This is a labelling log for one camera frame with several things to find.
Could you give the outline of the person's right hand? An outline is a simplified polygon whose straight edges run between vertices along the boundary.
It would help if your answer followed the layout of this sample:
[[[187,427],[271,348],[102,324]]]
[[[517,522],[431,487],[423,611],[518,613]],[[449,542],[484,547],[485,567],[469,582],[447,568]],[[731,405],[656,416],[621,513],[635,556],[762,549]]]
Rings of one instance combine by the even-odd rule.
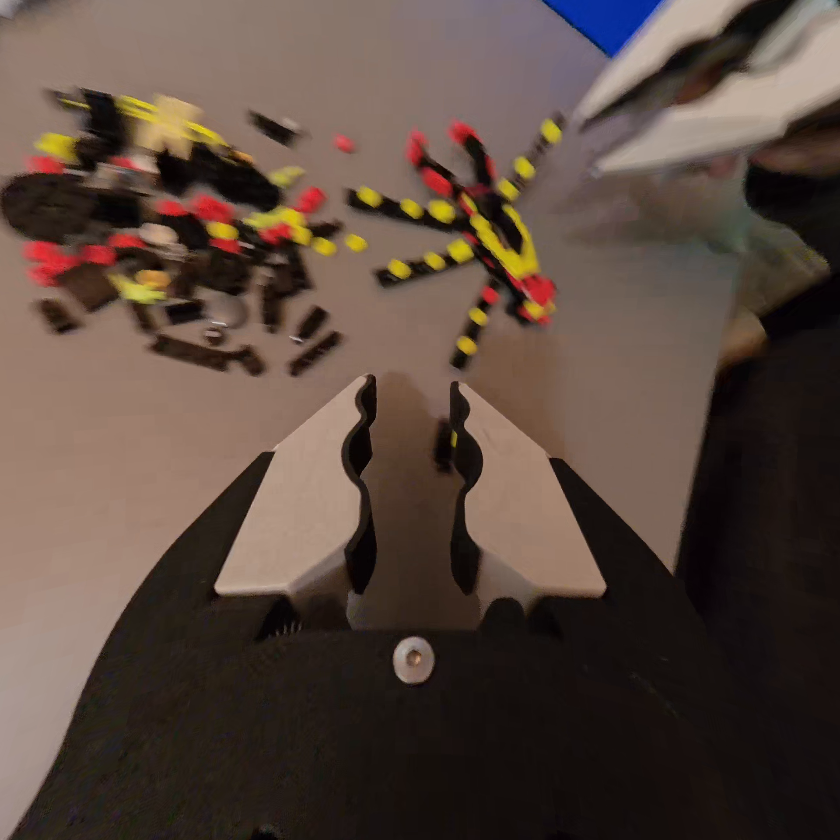
[[[839,174],[839,114],[823,115],[750,155],[751,165],[783,175]]]

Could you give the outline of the black yellow lego leg segment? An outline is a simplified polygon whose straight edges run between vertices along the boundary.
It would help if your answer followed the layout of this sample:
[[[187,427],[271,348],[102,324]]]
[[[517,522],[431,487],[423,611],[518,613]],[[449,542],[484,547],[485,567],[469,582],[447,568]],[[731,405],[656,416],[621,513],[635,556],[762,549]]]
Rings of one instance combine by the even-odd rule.
[[[437,420],[433,446],[433,462],[438,473],[450,474],[453,469],[457,434],[447,417]]]

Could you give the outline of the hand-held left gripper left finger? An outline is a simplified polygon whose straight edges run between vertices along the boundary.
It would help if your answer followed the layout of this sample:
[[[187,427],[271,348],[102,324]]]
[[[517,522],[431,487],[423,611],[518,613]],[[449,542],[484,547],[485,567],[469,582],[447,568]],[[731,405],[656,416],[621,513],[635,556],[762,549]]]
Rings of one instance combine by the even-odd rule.
[[[274,447],[217,595],[364,593],[377,552],[363,479],[376,397],[375,377],[359,376]]]

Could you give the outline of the pile of loose lego pieces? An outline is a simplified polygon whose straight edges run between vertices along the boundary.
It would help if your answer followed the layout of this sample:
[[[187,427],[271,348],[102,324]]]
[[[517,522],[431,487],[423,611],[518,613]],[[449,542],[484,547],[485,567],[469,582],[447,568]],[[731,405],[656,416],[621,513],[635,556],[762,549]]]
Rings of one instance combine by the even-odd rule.
[[[172,97],[89,88],[47,92],[78,116],[42,133],[27,169],[2,184],[2,221],[23,239],[31,304],[53,336],[115,305],[160,358],[209,371],[266,372],[251,320],[278,335],[286,303],[314,287],[305,251],[335,253],[342,223],[319,218],[316,187],[287,198],[304,171],[269,174]]]

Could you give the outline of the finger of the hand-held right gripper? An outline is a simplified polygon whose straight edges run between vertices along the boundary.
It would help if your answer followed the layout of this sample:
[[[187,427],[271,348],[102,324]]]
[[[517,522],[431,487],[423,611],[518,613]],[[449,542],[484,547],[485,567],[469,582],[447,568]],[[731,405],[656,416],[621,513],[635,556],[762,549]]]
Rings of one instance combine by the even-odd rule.
[[[838,6],[796,5],[741,69],[698,78],[660,112],[625,114],[624,140],[594,168],[656,172],[754,152],[838,111],[838,103]]]
[[[576,106],[581,130],[629,113],[656,113],[716,70],[739,70],[794,1],[663,2]]]

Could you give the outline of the black yellow red lego model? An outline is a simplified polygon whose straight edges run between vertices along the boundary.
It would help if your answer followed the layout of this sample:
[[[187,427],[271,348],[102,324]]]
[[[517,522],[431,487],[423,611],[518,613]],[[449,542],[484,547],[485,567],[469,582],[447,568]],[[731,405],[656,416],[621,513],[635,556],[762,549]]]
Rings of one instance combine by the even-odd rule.
[[[500,177],[478,132],[465,122],[453,121],[448,135],[469,159],[469,180],[437,162],[426,137],[412,131],[406,158],[434,195],[426,205],[397,201],[369,186],[344,192],[346,205],[358,213],[455,235],[443,250],[417,259],[391,259],[376,269],[373,275],[381,288],[403,286],[472,263],[485,271],[450,356],[449,364],[456,371],[466,370],[476,356],[481,334],[500,301],[505,302],[508,316],[524,326],[543,326],[556,311],[557,287],[542,272],[531,230],[517,203],[543,157],[562,141],[564,128],[560,112],[543,120],[527,152],[514,159],[509,176]]]

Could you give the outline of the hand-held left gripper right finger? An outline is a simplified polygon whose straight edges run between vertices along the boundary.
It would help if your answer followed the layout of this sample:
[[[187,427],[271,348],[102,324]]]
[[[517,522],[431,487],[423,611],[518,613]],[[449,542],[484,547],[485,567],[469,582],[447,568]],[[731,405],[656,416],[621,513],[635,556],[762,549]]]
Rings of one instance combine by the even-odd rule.
[[[450,540],[458,588],[479,601],[604,595],[606,583],[548,453],[457,381],[449,424],[463,481]]]

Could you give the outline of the blue plastic bin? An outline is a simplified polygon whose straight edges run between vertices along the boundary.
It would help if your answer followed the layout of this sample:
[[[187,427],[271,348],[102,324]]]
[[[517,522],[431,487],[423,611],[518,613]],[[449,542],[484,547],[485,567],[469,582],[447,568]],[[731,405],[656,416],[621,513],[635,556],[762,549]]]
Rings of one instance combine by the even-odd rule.
[[[661,1],[544,1],[565,23],[613,58]]]

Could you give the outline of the person's black knit clothing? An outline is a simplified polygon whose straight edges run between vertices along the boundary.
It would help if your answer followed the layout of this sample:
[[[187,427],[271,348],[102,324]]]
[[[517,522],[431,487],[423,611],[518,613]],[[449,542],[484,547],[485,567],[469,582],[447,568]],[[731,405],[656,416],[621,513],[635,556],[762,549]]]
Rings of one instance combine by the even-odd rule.
[[[678,576],[743,692],[771,838],[838,838],[838,271],[710,399]]]

